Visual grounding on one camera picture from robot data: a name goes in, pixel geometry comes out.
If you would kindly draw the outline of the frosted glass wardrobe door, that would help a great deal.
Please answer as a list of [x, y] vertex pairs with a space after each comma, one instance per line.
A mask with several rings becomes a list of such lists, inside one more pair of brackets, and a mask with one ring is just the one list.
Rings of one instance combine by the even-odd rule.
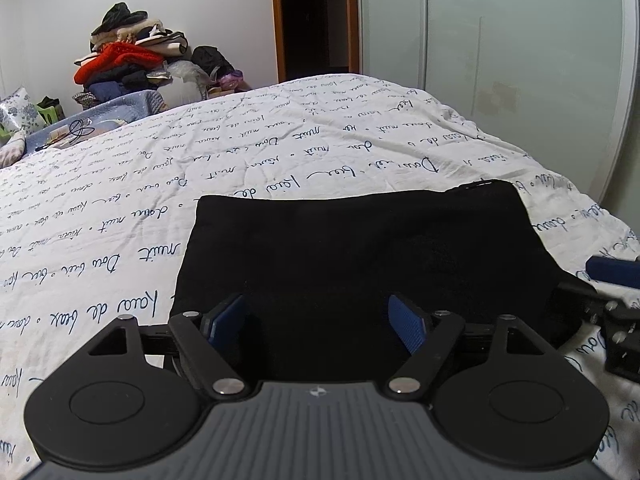
[[420, 88], [602, 200], [629, 120], [639, 0], [360, 0], [361, 66]]

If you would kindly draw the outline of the red knit garment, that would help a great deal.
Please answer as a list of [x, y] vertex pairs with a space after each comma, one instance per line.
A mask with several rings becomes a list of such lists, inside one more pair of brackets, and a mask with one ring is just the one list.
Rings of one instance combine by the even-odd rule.
[[112, 42], [104, 47], [95, 58], [78, 68], [74, 75], [74, 81], [76, 84], [85, 86], [93, 75], [119, 66], [134, 64], [150, 70], [163, 62], [163, 55], [147, 48], [136, 44], [126, 44], [126, 42]]

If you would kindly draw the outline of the blue patterned gift bag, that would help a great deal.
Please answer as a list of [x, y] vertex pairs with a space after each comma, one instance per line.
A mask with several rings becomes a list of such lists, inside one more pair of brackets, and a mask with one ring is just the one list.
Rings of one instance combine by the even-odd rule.
[[2, 99], [0, 108], [1, 125], [8, 133], [23, 131], [29, 136], [46, 128], [46, 122], [24, 87]]

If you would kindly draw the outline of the pile of clothes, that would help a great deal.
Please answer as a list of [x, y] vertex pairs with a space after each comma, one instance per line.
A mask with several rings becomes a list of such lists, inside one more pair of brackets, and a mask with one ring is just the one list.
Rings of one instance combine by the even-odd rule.
[[191, 47], [183, 32], [123, 2], [105, 13], [89, 49], [74, 75], [81, 88], [74, 101], [85, 110], [146, 90], [157, 91], [166, 108], [250, 90], [217, 48]]

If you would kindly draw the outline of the green plastic basket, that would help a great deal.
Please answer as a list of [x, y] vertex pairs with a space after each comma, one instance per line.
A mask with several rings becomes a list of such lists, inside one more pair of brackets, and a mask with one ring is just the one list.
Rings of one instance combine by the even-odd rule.
[[37, 105], [37, 110], [47, 125], [55, 124], [65, 118], [59, 99], [45, 96]]

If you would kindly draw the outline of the blue blanket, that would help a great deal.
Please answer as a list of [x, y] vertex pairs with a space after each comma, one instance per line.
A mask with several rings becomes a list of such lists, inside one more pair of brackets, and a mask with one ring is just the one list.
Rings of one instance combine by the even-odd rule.
[[163, 97], [155, 90], [143, 90], [119, 96], [31, 134], [26, 139], [25, 155], [41, 151], [50, 134], [56, 130], [62, 130], [62, 133], [82, 133], [86, 136], [91, 128], [98, 128], [100, 122], [116, 120], [116, 122], [130, 124], [159, 113], [164, 106]]

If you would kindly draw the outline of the white script-print bed sheet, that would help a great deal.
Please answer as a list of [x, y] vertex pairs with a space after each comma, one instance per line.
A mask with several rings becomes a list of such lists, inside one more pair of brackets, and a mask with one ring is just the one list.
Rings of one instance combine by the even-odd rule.
[[112, 318], [165, 322], [203, 195], [337, 198], [511, 182], [555, 260], [633, 259], [639, 234], [566, 177], [434, 96], [368, 76], [299, 79], [144, 118], [1, 173], [1, 474], [38, 462], [44, 378]]

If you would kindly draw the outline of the wooden door frame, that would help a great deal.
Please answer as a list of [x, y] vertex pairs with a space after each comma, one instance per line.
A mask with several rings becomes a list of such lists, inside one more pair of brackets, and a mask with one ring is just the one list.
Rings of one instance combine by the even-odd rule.
[[359, 73], [359, 0], [272, 0], [281, 82]]

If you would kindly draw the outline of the black pants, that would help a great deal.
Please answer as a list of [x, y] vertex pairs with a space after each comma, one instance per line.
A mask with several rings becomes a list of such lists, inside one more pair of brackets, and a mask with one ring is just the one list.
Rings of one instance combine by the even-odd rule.
[[172, 310], [241, 295], [217, 335], [245, 379], [380, 382], [409, 355], [388, 320], [391, 296], [472, 323], [512, 314], [561, 347], [582, 326], [561, 283], [576, 278], [506, 181], [337, 200], [204, 196]]

